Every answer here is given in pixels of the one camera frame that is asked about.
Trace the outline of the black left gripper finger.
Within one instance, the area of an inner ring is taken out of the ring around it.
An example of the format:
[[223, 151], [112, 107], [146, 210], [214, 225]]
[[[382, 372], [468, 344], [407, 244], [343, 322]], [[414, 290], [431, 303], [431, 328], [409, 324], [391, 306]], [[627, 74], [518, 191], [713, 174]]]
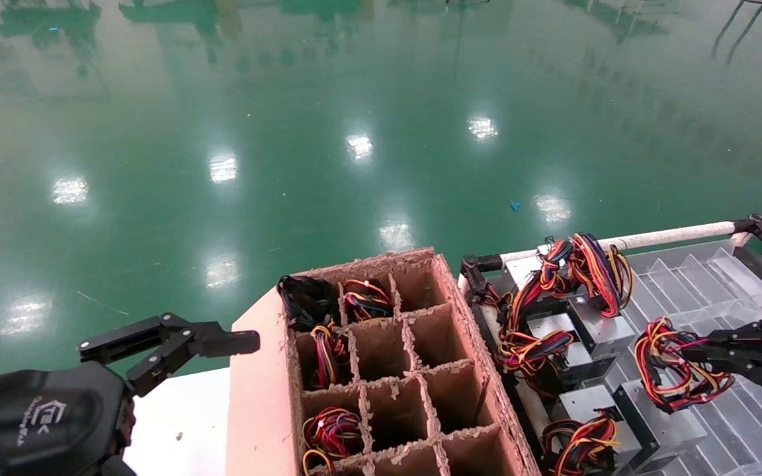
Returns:
[[131, 323], [79, 345], [82, 362], [108, 365], [147, 352], [125, 374], [130, 391], [145, 397], [191, 359], [229, 358], [253, 354], [261, 347], [257, 331], [225, 331], [215, 321], [190, 322], [174, 313], [163, 313]]
[[100, 466], [100, 476], [136, 476], [120, 455], [106, 458]]

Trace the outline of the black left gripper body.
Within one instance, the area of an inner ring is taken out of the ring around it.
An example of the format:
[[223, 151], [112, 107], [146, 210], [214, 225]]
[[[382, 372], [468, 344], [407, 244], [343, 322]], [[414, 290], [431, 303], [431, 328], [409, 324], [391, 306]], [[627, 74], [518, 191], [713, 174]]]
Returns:
[[100, 475], [135, 424], [121, 377], [96, 362], [0, 376], [0, 475]]

